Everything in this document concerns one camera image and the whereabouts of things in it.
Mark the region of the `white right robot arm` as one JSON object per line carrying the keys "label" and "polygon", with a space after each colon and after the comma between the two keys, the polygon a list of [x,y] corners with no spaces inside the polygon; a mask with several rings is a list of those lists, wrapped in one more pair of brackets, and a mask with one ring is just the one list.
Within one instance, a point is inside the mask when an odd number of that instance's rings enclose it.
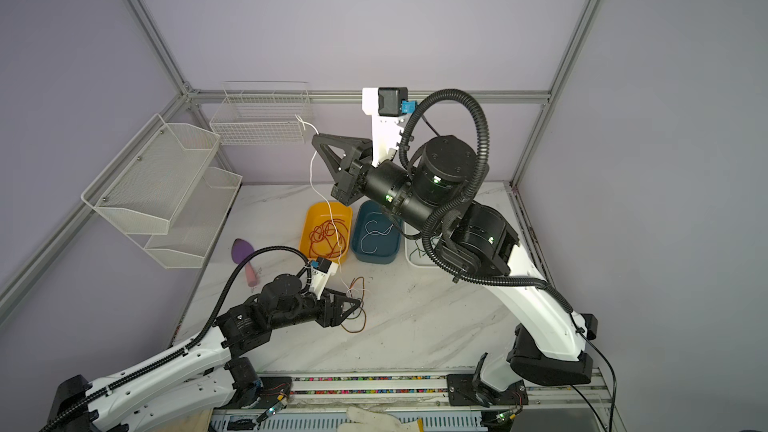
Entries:
{"label": "white right robot arm", "polygon": [[[434,135],[412,146],[416,126],[438,104],[461,105],[476,142]],[[601,351],[597,319],[577,312],[540,272],[516,230],[476,196],[489,171],[490,127],[470,93],[441,89],[412,101],[406,88],[366,88],[362,108],[372,121],[370,138],[316,133],[315,152],[333,179],[331,194],[349,205],[366,198],[394,221],[411,227],[430,261],[456,282],[489,290],[517,320],[510,351],[482,358],[473,392],[490,405],[515,382],[580,388],[590,382]]]}

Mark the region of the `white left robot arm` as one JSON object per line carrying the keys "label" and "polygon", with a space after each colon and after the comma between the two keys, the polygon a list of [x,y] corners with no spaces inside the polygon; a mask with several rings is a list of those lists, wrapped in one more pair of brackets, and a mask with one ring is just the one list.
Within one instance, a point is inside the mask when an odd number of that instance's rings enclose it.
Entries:
{"label": "white left robot arm", "polygon": [[202,329],[139,364],[92,381],[76,375],[56,391],[46,431],[144,431],[203,409],[271,408],[287,400],[289,379],[264,384],[247,353],[274,331],[314,322],[337,327],[362,302],[328,288],[338,266],[302,255],[302,268],[280,274],[243,303],[223,308],[232,274]]}

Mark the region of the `yellow plastic bin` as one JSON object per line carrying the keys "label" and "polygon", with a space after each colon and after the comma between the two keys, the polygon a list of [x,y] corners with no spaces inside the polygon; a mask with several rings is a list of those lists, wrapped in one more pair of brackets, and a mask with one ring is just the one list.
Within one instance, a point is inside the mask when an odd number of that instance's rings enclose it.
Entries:
{"label": "yellow plastic bin", "polygon": [[343,264],[348,256],[353,210],[343,204],[318,202],[306,214],[299,250],[310,259],[325,257]]}

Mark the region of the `teal plastic bin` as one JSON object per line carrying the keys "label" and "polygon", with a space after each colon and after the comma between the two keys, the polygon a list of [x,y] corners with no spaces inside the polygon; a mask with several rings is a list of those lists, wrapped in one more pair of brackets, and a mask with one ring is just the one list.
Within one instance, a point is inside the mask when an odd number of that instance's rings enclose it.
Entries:
{"label": "teal plastic bin", "polygon": [[399,251],[399,224],[382,212],[379,204],[363,202],[357,212],[351,239],[351,250],[360,262],[386,265],[392,263]]}

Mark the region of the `white plastic bin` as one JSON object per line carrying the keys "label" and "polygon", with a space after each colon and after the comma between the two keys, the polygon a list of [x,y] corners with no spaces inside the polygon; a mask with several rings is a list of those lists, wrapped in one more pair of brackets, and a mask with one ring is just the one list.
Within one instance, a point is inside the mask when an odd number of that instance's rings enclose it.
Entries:
{"label": "white plastic bin", "polygon": [[426,254],[423,249],[423,244],[420,239],[418,240],[404,240],[405,245],[405,259],[407,263],[415,268],[419,269],[436,269],[437,265]]}

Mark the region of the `white work glove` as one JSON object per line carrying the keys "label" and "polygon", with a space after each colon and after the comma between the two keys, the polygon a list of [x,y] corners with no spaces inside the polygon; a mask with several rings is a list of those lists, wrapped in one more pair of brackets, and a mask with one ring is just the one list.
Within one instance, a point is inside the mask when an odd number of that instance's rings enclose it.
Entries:
{"label": "white work glove", "polygon": [[346,410],[347,421],[337,427],[338,432],[423,432],[421,419],[402,422],[398,418],[359,407]]}

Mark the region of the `white mesh wall shelf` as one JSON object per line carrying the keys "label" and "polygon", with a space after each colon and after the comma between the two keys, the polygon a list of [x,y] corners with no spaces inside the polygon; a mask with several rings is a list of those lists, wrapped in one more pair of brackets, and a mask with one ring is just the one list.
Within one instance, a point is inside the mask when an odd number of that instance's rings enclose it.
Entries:
{"label": "white mesh wall shelf", "polygon": [[220,137],[154,115],[81,200],[165,269],[200,269],[242,177],[214,164]]}

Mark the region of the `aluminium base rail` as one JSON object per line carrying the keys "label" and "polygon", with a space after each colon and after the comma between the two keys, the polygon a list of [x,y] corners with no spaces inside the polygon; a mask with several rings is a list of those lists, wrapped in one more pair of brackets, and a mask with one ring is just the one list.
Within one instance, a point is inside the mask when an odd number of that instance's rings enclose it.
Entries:
{"label": "aluminium base rail", "polygon": [[346,410],[359,407],[402,422],[421,419],[424,431],[623,431],[603,377],[582,386],[517,382],[483,406],[468,373],[266,376],[289,379],[285,402],[271,408],[203,409],[144,431],[336,431]]}

